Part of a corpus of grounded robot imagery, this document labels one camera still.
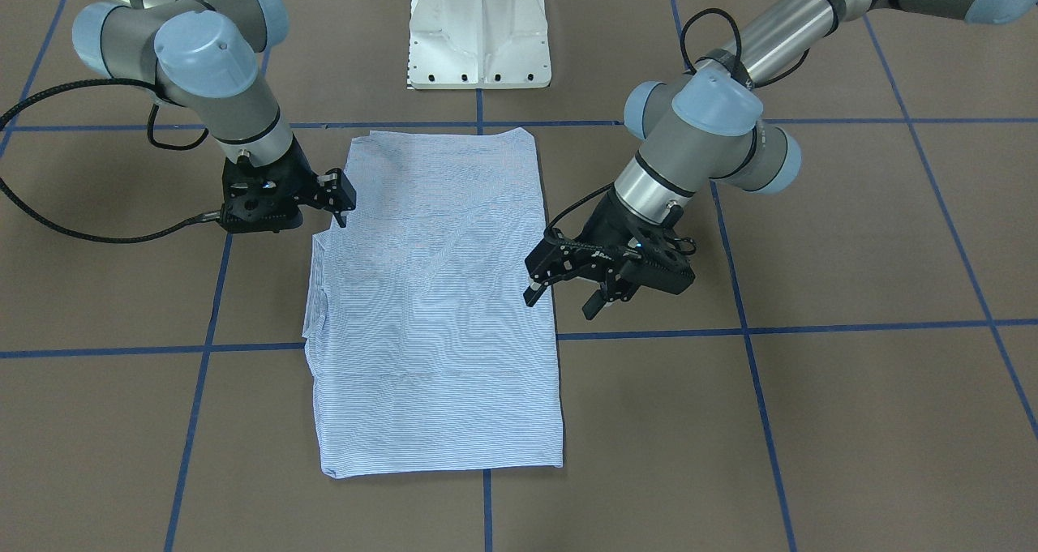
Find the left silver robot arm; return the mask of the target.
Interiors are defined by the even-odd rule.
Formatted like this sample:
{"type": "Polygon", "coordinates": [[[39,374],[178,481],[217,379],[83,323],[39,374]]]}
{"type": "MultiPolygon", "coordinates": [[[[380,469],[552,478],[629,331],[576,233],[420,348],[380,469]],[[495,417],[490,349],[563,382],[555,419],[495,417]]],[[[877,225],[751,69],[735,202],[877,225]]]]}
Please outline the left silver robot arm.
{"type": "Polygon", "coordinates": [[[1007,24],[1036,0],[778,0],[671,83],[646,82],[628,96],[624,123],[641,145],[598,200],[577,237],[549,222],[524,260],[534,306],[550,286],[597,284],[582,312],[593,319],[638,289],[684,293],[696,276],[693,241],[675,234],[685,208],[708,182],[773,194],[796,178],[800,145],[763,120],[757,89],[790,73],[813,45],[875,9],[1007,24]]]}

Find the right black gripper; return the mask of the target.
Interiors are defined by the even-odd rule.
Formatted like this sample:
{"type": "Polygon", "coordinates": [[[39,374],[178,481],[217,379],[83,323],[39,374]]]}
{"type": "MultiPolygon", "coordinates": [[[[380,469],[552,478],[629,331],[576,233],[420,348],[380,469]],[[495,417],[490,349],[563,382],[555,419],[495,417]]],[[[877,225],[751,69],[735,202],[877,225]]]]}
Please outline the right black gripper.
{"type": "Polygon", "coordinates": [[[301,205],[327,212],[342,229],[357,206],[355,187],[342,168],[316,175],[297,139],[282,157],[255,167],[249,157],[226,158],[221,173],[219,226],[229,233],[279,232],[302,223],[301,205]]]}

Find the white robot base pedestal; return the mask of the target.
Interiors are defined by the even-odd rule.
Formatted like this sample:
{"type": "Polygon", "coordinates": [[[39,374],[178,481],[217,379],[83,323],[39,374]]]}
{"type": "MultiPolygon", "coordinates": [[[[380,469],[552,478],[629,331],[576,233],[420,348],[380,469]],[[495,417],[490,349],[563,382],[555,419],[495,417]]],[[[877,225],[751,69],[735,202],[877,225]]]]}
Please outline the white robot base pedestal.
{"type": "Polygon", "coordinates": [[[552,80],[546,0],[410,0],[414,90],[543,89],[552,80]]]}

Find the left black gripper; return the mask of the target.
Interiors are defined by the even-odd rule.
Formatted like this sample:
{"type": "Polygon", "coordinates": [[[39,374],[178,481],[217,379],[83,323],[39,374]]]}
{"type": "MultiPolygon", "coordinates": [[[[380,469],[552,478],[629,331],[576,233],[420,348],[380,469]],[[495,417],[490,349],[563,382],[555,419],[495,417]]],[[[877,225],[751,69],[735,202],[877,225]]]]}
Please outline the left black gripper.
{"type": "Polygon", "coordinates": [[[524,304],[534,307],[553,284],[581,278],[599,286],[582,306],[583,316],[592,320],[610,304],[629,301],[639,287],[670,294],[688,289],[696,279],[690,265],[696,242],[675,234],[683,216],[681,205],[667,203],[661,223],[648,222],[623,205],[612,187],[600,187],[547,223],[525,260],[524,304]],[[559,220],[592,200],[597,204],[581,234],[564,234],[559,220]]]}

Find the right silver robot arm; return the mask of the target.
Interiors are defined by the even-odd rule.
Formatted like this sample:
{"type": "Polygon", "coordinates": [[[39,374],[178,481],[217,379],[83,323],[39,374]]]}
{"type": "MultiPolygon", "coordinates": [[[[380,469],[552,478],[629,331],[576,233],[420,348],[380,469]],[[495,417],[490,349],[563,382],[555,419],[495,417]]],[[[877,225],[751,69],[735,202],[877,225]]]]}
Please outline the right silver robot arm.
{"type": "Polygon", "coordinates": [[[155,106],[196,113],[203,137],[224,153],[222,205],[187,217],[166,234],[207,222],[229,233],[295,229],[302,206],[329,212],[345,226],[356,208],[354,187],[342,169],[312,171],[260,71],[260,55],[285,42],[289,26],[282,0],[97,0],[73,24],[75,52],[95,79],[27,96],[2,123],[75,89],[142,89],[155,106]]]}

